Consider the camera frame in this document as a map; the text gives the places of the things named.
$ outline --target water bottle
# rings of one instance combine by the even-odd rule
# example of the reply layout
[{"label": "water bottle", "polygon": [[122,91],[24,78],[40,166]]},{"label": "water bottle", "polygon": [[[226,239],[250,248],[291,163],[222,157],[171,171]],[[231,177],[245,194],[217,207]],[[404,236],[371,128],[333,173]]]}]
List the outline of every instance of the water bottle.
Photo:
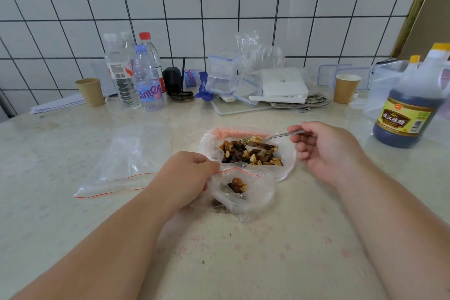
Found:
[{"label": "water bottle", "polygon": [[144,44],[147,47],[147,52],[149,55],[153,55],[153,58],[156,63],[156,68],[158,69],[158,76],[159,81],[161,83],[161,89],[162,92],[166,92],[166,86],[164,85],[164,80],[162,78],[162,68],[161,68],[161,60],[159,59],[158,51],[156,51],[155,46],[153,45],[152,41],[150,40],[150,33],[149,32],[139,32],[139,38],[141,40],[141,43]]},{"label": "water bottle", "polygon": [[139,93],[139,99],[146,111],[153,112],[164,107],[161,82],[159,81],[158,64],[153,56],[147,53],[145,45],[136,45],[136,58],[133,73]]},{"label": "water bottle", "polygon": [[133,67],[135,60],[135,41],[131,32],[121,32],[120,38],[122,39],[122,47],[128,58],[130,59],[131,67]]},{"label": "water bottle", "polygon": [[121,103],[127,107],[140,106],[139,95],[133,81],[133,68],[117,34],[104,34],[105,61]]}]

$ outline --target forearm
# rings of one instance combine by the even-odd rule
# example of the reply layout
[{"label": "forearm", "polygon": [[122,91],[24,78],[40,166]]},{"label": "forearm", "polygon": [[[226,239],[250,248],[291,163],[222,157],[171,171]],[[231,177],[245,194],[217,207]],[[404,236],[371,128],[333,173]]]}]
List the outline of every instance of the forearm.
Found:
[{"label": "forearm", "polygon": [[340,179],[338,192],[393,299],[448,299],[450,228],[372,164]]},{"label": "forearm", "polygon": [[142,191],[11,300],[136,299],[170,214]]}]

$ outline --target plastic bottle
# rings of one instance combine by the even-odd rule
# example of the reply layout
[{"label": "plastic bottle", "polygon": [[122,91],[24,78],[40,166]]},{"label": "plastic bottle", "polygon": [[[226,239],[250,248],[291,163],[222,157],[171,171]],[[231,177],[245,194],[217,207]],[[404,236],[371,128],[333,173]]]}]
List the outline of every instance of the plastic bottle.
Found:
[{"label": "plastic bottle", "polygon": [[105,61],[117,95],[123,105],[137,108],[140,102],[133,80],[133,68],[122,47],[122,42],[117,34],[104,34],[103,37],[106,41]]},{"label": "plastic bottle", "polygon": [[151,39],[150,33],[139,32],[139,38],[141,40],[141,43],[147,47],[148,54],[153,55],[153,58],[155,60],[158,69],[159,81],[161,83],[162,92],[166,92],[166,86],[164,85],[164,80],[162,78],[161,60],[159,59],[158,51],[156,50],[155,46],[150,40]]},{"label": "plastic bottle", "polygon": [[135,41],[131,32],[121,32],[120,38],[122,39],[122,47],[128,58],[130,59],[131,66],[133,66],[135,60]]},{"label": "plastic bottle", "polygon": [[419,65],[412,56],[405,76],[391,89],[381,114],[374,124],[374,137],[398,148],[418,143],[441,107],[446,92],[441,88],[444,63],[450,56],[450,43],[435,43]]},{"label": "plastic bottle", "polygon": [[139,99],[146,111],[156,111],[164,107],[158,67],[153,56],[147,53],[145,45],[136,45],[136,57],[133,72],[139,93]]}]

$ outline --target kraft paper cup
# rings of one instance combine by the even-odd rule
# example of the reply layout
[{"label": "kraft paper cup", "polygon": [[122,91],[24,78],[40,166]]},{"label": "kraft paper cup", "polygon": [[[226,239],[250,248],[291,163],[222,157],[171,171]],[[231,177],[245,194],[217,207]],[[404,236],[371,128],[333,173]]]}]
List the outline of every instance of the kraft paper cup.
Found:
[{"label": "kraft paper cup", "polygon": [[98,107],[105,104],[99,79],[79,79],[75,81],[88,107]]},{"label": "kraft paper cup", "polygon": [[358,87],[360,81],[361,76],[356,75],[336,76],[336,86],[334,88],[333,101],[345,105],[352,102],[356,87]]}]

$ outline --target table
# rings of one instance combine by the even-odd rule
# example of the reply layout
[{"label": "table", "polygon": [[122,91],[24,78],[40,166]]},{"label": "table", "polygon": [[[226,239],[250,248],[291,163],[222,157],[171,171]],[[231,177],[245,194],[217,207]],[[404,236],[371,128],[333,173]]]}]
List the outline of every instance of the table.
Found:
[{"label": "table", "polygon": [[[72,195],[108,148],[113,129],[160,120],[173,130],[173,151],[196,150],[223,124],[284,132],[302,120],[349,129],[383,170],[450,221],[450,151],[429,140],[410,150],[371,137],[361,110],[331,104],[311,113],[271,109],[220,117],[201,100],[168,102],[157,113],[113,103],[0,124],[0,300],[53,265],[137,191],[88,200]],[[183,209],[164,228],[140,299],[388,299],[334,190],[300,163],[252,223],[231,214]]]}]

